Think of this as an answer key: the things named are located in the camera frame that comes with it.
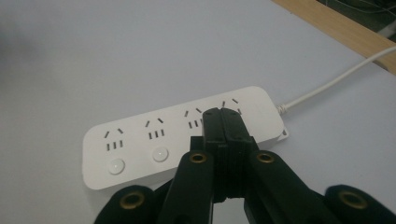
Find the brass insert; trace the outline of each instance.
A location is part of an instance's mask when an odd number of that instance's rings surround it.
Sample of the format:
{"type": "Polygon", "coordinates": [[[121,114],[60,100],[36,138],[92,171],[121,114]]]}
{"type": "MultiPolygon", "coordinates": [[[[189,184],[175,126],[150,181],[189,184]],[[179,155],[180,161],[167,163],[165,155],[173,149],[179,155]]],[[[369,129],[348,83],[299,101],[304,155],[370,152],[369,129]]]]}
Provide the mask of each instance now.
{"type": "Polygon", "coordinates": [[[342,190],[338,193],[338,197],[340,197],[341,202],[356,209],[364,209],[368,206],[366,200],[351,191],[342,190]]]}
{"type": "Polygon", "coordinates": [[[274,157],[264,152],[257,155],[257,160],[264,163],[271,163],[275,161],[274,157]]]}
{"type": "Polygon", "coordinates": [[[194,163],[206,162],[206,159],[207,159],[206,155],[202,153],[193,153],[190,155],[190,161],[194,163]]]}
{"type": "Polygon", "coordinates": [[[123,209],[136,209],[145,201],[145,195],[140,191],[133,191],[125,194],[120,200],[120,206],[123,209]]]}

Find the white table surface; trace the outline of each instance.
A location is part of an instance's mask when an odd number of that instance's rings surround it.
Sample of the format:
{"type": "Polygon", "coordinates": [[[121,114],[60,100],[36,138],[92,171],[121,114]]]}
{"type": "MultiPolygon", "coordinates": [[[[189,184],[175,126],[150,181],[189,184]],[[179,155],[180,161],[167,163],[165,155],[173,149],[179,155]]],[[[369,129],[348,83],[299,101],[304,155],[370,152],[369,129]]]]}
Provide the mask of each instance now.
{"type": "MultiPolygon", "coordinates": [[[[362,57],[268,0],[0,2],[0,222],[93,223],[92,126],[246,86],[275,104],[362,57]]],[[[396,77],[375,64],[283,117],[278,153],[313,190],[363,189],[396,212],[396,77]]],[[[213,223],[248,223],[243,200],[213,223]]]]}

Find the power outlet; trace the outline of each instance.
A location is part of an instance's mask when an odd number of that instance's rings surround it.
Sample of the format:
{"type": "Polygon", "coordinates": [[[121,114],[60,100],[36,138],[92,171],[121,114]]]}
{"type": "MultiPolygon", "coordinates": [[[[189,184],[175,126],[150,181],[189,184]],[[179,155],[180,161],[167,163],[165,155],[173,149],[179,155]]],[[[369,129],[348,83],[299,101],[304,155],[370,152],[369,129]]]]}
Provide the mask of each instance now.
{"type": "Polygon", "coordinates": [[[91,189],[124,182],[151,185],[172,178],[191,136],[202,135],[202,114],[227,107],[241,114],[261,149],[288,137],[268,94],[248,87],[92,127],[83,141],[82,173],[91,189]]]}

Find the screw hole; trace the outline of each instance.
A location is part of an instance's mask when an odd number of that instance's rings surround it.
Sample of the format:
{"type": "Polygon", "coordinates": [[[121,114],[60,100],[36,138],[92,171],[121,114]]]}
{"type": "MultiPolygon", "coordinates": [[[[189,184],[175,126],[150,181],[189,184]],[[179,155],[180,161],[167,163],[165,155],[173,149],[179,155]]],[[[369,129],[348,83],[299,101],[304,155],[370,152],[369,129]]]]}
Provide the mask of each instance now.
{"type": "Polygon", "coordinates": [[[364,209],[368,206],[366,200],[359,194],[351,191],[342,190],[338,193],[338,197],[344,204],[356,209],[364,209]]]}
{"type": "Polygon", "coordinates": [[[142,203],[145,201],[145,195],[143,195],[142,192],[140,191],[133,191],[130,192],[126,195],[124,195],[120,199],[120,206],[123,209],[136,209],[136,207],[142,205],[142,203]]]}

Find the white power strip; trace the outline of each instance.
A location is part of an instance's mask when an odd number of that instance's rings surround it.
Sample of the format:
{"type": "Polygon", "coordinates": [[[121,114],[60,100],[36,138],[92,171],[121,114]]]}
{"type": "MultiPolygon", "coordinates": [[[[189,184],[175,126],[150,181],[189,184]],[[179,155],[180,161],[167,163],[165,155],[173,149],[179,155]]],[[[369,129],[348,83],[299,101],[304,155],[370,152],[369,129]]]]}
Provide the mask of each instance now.
{"type": "Polygon", "coordinates": [[[172,178],[190,150],[191,136],[202,135],[202,113],[213,107],[239,112],[261,149],[288,136],[263,89],[229,91],[91,128],[82,150],[85,184],[104,189],[128,181],[151,185],[172,178]]]}

